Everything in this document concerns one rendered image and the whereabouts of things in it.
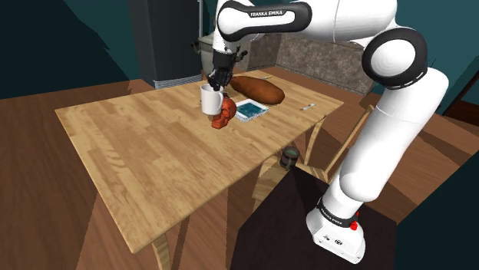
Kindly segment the light wooden table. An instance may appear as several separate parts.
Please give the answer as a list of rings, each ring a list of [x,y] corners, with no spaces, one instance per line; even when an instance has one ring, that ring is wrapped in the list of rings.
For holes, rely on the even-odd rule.
[[[279,77],[271,82],[285,93],[281,104],[222,129],[203,114],[197,82],[57,110],[131,252],[150,246],[159,269],[171,270],[168,230],[341,104]]]

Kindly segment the grey stone counter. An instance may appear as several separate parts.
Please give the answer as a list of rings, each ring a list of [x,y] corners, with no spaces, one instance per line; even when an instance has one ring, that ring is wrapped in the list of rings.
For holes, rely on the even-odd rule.
[[[363,47],[353,42],[319,42],[294,34],[268,34],[241,48],[248,51],[236,65],[243,71],[283,68],[362,96],[375,86],[362,69]]]

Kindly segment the light wooden chair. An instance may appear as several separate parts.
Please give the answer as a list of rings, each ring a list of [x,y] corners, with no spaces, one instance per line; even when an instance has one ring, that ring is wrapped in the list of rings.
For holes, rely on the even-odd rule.
[[[319,178],[321,181],[330,184],[332,181],[332,177],[329,177],[329,171],[331,168],[335,165],[339,157],[342,155],[342,153],[345,151],[346,147],[349,145],[349,143],[352,141],[352,138],[354,135],[358,132],[359,128],[362,126],[362,124],[365,122],[367,119],[368,115],[374,110],[374,107],[372,105],[368,105],[365,108],[364,113],[358,120],[357,124],[354,126],[352,131],[349,133],[347,138],[345,139],[345,142],[341,145],[341,147],[338,149],[338,151],[335,153],[333,158],[330,160],[328,163],[328,166],[325,169],[320,169],[314,166],[309,165],[309,159],[312,154],[312,149],[314,147],[316,138],[318,136],[318,133],[322,127],[322,123],[324,120],[320,120],[313,129],[312,135],[309,140],[309,144],[306,148],[306,154],[304,156],[303,162],[299,160],[296,163],[296,166],[300,168],[303,171],[306,171],[307,173],[312,174],[316,178]],[[276,187],[276,185],[280,182],[280,180],[285,176],[287,173],[286,169],[281,167],[280,165],[280,160],[281,157],[279,154],[275,156],[271,156],[269,159],[267,159],[259,172],[259,178],[256,181],[255,188],[253,190],[252,198],[255,200],[253,211],[255,211],[258,206],[263,202],[263,200],[271,193],[271,191]]]

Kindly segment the red skull figure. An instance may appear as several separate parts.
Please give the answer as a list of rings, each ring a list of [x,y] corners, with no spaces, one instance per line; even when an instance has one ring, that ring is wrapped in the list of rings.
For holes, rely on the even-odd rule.
[[[213,117],[211,127],[221,129],[236,115],[236,104],[228,97],[223,98],[223,105],[220,114]]]

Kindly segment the dark grey refrigerator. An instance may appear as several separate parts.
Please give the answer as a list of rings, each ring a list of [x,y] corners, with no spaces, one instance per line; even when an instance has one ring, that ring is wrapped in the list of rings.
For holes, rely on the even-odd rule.
[[[202,80],[198,0],[127,0],[140,77],[155,89]]]

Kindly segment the dark green mug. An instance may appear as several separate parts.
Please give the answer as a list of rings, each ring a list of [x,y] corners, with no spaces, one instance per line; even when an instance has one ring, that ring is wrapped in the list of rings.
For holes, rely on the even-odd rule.
[[[282,150],[282,155],[279,160],[279,164],[286,171],[288,171],[296,165],[296,162],[299,156],[300,156],[300,152],[296,147],[285,147]]]

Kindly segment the brown bread loaf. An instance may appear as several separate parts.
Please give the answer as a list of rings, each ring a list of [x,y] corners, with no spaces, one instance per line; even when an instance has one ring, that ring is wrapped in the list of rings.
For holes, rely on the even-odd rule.
[[[230,85],[235,91],[261,104],[276,105],[285,98],[281,88],[259,78],[235,76],[231,79]]]

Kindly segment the white mug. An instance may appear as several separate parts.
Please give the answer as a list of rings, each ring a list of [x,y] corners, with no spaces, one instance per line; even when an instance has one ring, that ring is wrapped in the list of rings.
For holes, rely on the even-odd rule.
[[[223,87],[215,91],[208,83],[200,88],[201,110],[204,114],[216,116],[221,113],[223,107]]]

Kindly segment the blue tablet with white frame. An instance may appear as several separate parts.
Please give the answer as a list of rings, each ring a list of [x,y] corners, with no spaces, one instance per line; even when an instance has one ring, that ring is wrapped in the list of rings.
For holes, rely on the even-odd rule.
[[[243,123],[246,123],[252,119],[267,114],[268,112],[269,108],[265,105],[254,100],[247,99],[236,103],[235,118]]]

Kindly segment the dark robot stand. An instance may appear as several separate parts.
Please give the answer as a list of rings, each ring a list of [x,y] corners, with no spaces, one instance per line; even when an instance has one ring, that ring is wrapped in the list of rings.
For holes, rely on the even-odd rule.
[[[396,222],[359,209],[365,256],[356,265],[316,245],[306,226],[328,185],[291,169],[238,231],[230,270],[394,270]]]

